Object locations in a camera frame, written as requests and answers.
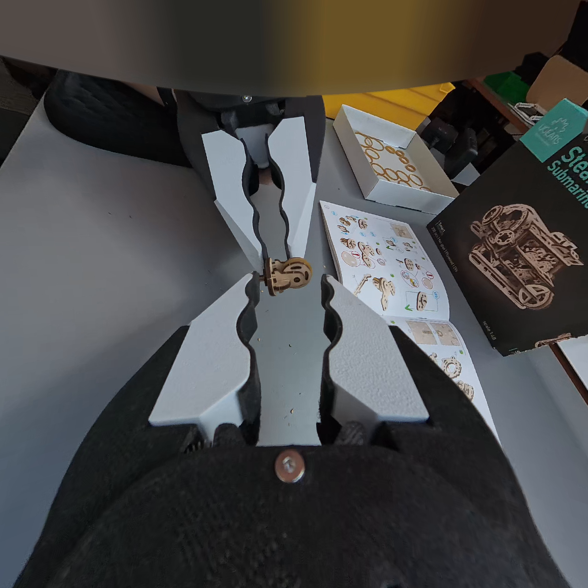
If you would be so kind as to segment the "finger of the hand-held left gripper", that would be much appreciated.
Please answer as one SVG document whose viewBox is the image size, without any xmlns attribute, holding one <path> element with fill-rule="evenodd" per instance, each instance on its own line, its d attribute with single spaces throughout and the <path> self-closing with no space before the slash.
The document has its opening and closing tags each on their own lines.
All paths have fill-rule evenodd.
<svg viewBox="0 0 588 588">
<path fill-rule="evenodd" d="M 269 162 L 281 181 L 279 207 L 286 225 L 286 254 L 304 258 L 316 191 L 304 117 L 284 118 L 266 143 Z"/>
<path fill-rule="evenodd" d="M 202 134 L 215 205 L 255 271 L 263 271 L 265 245 L 259 237 L 259 213 L 251 202 L 252 159 L 246 144 L 224 130 Z"/>
</svg>

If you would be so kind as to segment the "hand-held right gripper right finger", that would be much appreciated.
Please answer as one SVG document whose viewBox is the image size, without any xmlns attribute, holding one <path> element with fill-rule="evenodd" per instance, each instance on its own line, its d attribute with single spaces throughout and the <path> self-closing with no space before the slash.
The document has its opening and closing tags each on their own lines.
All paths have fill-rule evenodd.
<svg viewBox="0 0 588 588">
<path fill-rule="evenodd" d="M 383 423 L 425 423 L 429 412 L 390 326 L 331 275 L 321 278 L 323 355 L 317 431 L 334 443 L 349 423 L 371 440 Z"/>
</svg>

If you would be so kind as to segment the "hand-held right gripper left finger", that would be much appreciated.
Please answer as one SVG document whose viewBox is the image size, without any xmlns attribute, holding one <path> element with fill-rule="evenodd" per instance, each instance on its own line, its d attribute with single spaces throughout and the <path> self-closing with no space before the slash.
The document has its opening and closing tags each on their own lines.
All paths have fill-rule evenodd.
<svg viewBox="0 0 588 588">
<path fill-rule="evenodd" d="M 251 339 L 260 275 L 247 273 L 193 321 L 149 416 L 154 427 L 195 425 L 212 442 L 233 424 L 247 445 L 259 440 L 261 384 Z"/>
</svg>

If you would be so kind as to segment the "small wooden gear assembly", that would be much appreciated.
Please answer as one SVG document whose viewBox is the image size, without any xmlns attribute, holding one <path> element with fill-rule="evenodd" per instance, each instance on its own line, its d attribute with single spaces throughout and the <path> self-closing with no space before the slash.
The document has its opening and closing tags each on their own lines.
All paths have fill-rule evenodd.
<svg viewBox="0 0 588 588">
<path fill-rule="evenodd" d="M 312 267 L 299 257 L 285 261 L 267 258 L 259 281 L 264 283 L 270 296 L 277 296 L 289 289 L 300 289 L 312 280 Z"/>
</svg>

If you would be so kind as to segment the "grey desk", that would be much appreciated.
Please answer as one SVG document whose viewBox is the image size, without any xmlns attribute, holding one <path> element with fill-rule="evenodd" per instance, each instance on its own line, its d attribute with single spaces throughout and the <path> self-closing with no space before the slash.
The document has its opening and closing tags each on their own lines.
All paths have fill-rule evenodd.
<svg viewBox="0 0 588 588">
<path fill-rule="evenodd" d="M 491 348 L 430 216 L 365 201 L 331 122 L 316 198 L 416 231 L 536 525 L 569 584 L 587 587 L 587 405 L 555 354 Z M 250 270 L 193 171 L 71 140 L 39 104 L 1 167 L 1 587 L 110 400 Z"/>
</svg>

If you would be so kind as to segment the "group of wooden rings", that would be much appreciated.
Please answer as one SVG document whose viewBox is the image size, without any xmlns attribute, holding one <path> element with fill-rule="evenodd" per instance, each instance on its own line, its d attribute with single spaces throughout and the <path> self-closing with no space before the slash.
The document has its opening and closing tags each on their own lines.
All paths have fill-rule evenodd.
<svg viewBox="0 0 588 588">
<path fill-rule="evenodd" d="M 426 192 L 433 192 L 419 175 L 408 154 L 381 139 L 355 131 L 360 147 L 380 180 Z"/>
</svg>

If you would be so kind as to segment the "white cardboard tray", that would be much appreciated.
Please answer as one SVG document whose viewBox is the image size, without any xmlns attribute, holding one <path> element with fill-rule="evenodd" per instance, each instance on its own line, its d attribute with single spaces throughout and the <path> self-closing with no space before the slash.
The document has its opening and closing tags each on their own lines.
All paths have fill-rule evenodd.
<svg viewBox="0 0 588 588">
<path fill-rule="evenodd" d="M 342 105 L 339 110 L 334 120 L 334 131 L 366 200 L 437 215 L 459 195 L 457 188 L 416 131 L 347 105 Z M 378 179 L 371 170 L 355 131 L 376 137 L 405 151 L 433 192 Z"/>
</svg>

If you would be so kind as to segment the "white instruction booklet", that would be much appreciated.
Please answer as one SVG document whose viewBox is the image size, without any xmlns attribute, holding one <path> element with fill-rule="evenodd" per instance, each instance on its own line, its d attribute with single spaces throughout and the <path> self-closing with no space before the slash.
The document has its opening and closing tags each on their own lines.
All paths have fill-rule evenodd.
<svg viewBox="0 0 588 588">
<path fill-rule="evenodd" d="M 319 202 L 337 276 L 389 326 L 399 327 L 478 409 L 497 436 L 465 340 L 451 324 L 437 269 L 404 222 Z"/>
</svg>

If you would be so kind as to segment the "nested yellow plastic bins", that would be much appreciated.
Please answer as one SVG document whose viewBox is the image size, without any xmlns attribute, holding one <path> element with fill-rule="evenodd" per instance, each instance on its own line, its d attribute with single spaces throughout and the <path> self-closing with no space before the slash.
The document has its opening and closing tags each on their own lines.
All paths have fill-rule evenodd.
<svg viewBox="0 0 588 588">
<path fill-rule="evenodd" d="M 335 119 L 342 105 L 416 130 L 455 89 L 451 82 L 394 91 L 324 95 L 325 113 Z"/>
</svg>

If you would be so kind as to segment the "black product box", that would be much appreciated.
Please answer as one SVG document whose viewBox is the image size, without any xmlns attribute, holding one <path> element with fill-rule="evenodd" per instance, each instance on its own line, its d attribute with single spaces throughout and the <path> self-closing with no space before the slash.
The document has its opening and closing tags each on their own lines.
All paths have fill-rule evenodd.
<svg viewBox="0 0 588 588">
<path fill-rule="evenodd" d="M 502 356 L 587 334 L 587 111 L 562 99 L 429 224 Z"/>
</svg>

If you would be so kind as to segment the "black device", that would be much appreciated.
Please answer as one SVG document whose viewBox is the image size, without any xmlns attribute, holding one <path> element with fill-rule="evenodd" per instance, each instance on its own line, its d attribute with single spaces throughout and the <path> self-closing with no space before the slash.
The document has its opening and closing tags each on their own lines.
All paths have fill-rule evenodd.
<svg viewBox="0 0 588 588">
<path fill-rule="evenodd" d="M 458 131 L 440 118 L 427 118 L 417 133 L 447 177 L 460 190 L 471 185 L 480 176 L 473 165 L 479 150 L 472 128 Z"/>
</svg>

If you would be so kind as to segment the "green plastic bin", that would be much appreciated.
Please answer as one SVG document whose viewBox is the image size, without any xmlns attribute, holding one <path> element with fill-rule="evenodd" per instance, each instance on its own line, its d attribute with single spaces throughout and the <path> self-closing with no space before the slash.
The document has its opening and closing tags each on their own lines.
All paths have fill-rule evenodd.
<svg viewBox="0 0 588 588">
<path fill-rule="evenodd" d="M 488 75 L 483 79 L 483 83 L 509 104 L 527 102 L 530 86 L 513 71 Z"/>
</svg>

